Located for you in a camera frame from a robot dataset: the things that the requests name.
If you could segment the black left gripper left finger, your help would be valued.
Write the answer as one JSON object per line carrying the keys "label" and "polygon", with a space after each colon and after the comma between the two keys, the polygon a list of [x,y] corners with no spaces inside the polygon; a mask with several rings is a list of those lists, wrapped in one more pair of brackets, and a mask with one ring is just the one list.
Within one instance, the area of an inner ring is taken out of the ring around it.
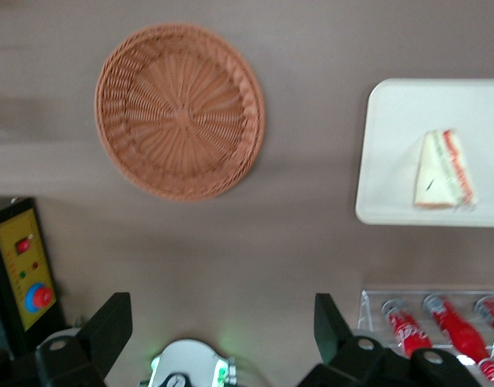
{"label": "black left gripper left finger", "polygon": [[76,334],[57,334],[38,347],[40,384],[104,386],[132,331],[131,295],[115,293]]}

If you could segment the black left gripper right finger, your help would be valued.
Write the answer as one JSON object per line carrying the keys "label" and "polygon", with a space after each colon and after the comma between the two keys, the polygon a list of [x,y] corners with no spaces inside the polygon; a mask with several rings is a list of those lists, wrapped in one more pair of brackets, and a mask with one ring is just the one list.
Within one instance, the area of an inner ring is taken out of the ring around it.
{"label": "black left gripper right finger", "polygon": [[300,387],[380,384],[383,346],[370,336],[355,335],[327,293],[315,295],[313,332],[322,362],[300,381]]}

